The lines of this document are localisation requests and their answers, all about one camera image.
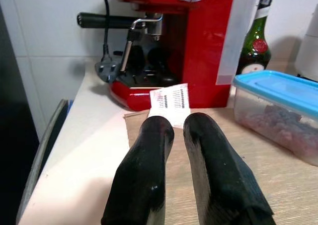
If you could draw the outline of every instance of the green glass bottle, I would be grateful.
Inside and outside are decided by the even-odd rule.
[[[265,24],[272,0],[260,0],[253,25],[246,35],[237,75],[266,69],[271,53],[265,40]]]

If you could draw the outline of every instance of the white appliance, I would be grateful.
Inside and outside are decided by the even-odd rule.
[[[295,67],[300,76],[318,81],[318,5],[299,49]]]

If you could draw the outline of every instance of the meat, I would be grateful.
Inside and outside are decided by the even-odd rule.
[[[301,118],[297,113],[268,105],[263,113],[241,114],[238,122],[318,166],[318,129],[302,123]]]

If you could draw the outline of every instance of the white countertop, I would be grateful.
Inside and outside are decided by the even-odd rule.
[[[93,66],[85,77],[20,225],[100,224],[115,171],[127,153],[123,109]]]

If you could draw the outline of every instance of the black handle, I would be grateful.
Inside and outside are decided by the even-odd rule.
[[[109,17],[110,29],[129,29],[132,23],[136,20],[135,17],[115,16]],[[106,16],[102,14],[94,14],[87,12],[80,12],[77,15],[77,22],[81,28],[105,28]],[[142,28],[141,24],[137,24],[136,28]]]

